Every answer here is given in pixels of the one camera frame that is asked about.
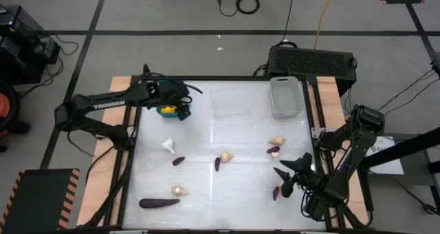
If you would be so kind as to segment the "teal plastic basket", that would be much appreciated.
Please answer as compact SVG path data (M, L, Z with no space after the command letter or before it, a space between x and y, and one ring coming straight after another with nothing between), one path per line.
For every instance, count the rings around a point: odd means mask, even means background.
M188 103L184 102L183 99L182 99L182 104L183 104L183 105L189 105ZM161 108L161 107L157 107L157 108L156 108L156 112L157 112L160 116L162 116L162 117L164 117L164 118L177 118L177 110L176 110L176 112L175 112L174 114L163 114L163 113L160 112L160 108Z

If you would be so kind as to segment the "long purple eggplant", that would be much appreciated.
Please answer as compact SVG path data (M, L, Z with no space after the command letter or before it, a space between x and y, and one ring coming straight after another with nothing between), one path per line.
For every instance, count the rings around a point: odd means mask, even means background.
M139 201L139 206L142 209L156 209L165 206L171 206L180 202L180 199L156 199L143 198Z

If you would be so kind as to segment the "orange black round object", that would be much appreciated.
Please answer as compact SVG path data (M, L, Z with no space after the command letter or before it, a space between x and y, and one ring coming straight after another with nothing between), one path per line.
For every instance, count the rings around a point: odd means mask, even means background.
M17 121L19 97L15 89L6 81L0 80L0 138L5 136Z

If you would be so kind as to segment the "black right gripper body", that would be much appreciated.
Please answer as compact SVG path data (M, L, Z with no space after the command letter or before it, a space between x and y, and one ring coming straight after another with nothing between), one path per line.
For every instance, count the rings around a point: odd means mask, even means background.
M326 174L310 171L297 171L294 175L295 183L298 189L303 191L315 191L323 188L327 181Z

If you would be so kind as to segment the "black equipment cart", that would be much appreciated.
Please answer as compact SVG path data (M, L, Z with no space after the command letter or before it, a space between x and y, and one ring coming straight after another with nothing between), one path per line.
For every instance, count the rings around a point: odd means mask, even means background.
M55 40L20 6L0 4L0 79L11 85L39 83L61 50Z

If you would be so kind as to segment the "black metal table frame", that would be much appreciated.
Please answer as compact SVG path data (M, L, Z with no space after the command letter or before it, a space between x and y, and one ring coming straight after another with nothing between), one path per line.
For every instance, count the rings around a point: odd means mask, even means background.
M254 77L254 76L180 76L180 79L185 81L268 81L268 77ZM312 120L318 119L318 114L321 113L328 127L341 127L343 124L343 104L340 100L340 90L338 89L336 79L330 76L319 76L317 78L317 85L308 87L309 95L306 99L311 101L311 109L309 113L312 115ZM104 112L103 120L111 121L113 123L121 123L126 116L129 118L129 123L133 124L138 121L139 111L134 111L131 108L125 109L119 107L116 109L106 110ZM111 190L111 177L120 177L122 170L119 166L125 167L127 157L125 155L119 156L114 154L102 160L102 164L98 165L98 170L91 174L85 186L85 194L82 199L80 213L78 216L77 225L86 223L92 215L98 210L99 204L104 202L102 199L109 194ZM342 216L338 220L331 220L327 225L328 228L340 227L352 231L356 224L367 224L370 220L369 213L366 210L365 198L362 195L361 183L358 178L358 173L354 173L354 178L350 180L351 194L353 199L350 200L347 207L352 211L353 215L350 217ZM115 211L115 214L110 217L110 224L116 225L122 219L122 214L125 207L122 201L126 198L124 191L128 189L125 184L122 189L118 191L116 199L110 204L110 209Z

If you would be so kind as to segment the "black metal stand beam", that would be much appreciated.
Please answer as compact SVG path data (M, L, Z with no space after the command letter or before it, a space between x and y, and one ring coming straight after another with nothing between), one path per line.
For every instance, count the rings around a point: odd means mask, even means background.
M398 143L395 146L383 151L382 155L388 156L389 158L392 156L394 158L400 159L419 151L435 147L437 145L440 145L440 127ZM360 163L360 167L363 169L367 169L370 166L377 165L377 159L379 157L380 154L364 158Z

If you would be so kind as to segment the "clear plastic container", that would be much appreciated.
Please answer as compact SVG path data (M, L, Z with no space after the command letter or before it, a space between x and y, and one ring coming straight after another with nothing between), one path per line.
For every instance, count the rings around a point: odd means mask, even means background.
M242 88L220 88L210 92L213 115L216 118L236 116L249 110L248 94Z

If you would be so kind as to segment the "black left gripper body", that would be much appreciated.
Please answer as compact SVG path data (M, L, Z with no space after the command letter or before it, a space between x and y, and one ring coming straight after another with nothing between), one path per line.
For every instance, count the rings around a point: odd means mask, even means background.
M189 96L189 89L176 80L148 80L148 85L153 87L151 98L148 99L148 107L161 107L170 105L179 107L182 99Z

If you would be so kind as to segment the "black computer case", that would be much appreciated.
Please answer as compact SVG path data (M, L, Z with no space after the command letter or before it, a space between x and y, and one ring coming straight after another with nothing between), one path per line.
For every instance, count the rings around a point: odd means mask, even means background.
M357 59L352 53L272 46L267 74L270 76L320 76L335 78L339 96L357 81Z

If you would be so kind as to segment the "white paper sign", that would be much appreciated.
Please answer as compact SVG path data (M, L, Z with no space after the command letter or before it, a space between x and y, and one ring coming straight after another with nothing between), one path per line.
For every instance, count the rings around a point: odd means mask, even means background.
M372 173L392 176L404 175L403 165L399 158L383 156L383 151L395 146L397 140L392 136L378 136L375 143L368 149L365 158L380 154L377 159L378 164L370 166L368 169Z

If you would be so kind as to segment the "grey plastic basket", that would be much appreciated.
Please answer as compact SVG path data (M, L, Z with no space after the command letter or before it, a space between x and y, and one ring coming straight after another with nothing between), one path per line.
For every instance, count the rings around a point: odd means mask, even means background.
M272 78L269 81L269 99L275 118L293 118L305 108L299 81L294 76Z

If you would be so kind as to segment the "large black striped floor mat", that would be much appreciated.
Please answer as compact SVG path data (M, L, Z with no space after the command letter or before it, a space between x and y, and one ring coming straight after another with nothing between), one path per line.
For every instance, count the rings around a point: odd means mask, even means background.
M3 215L0 234L36 234L68 227L79 169L19 172Z

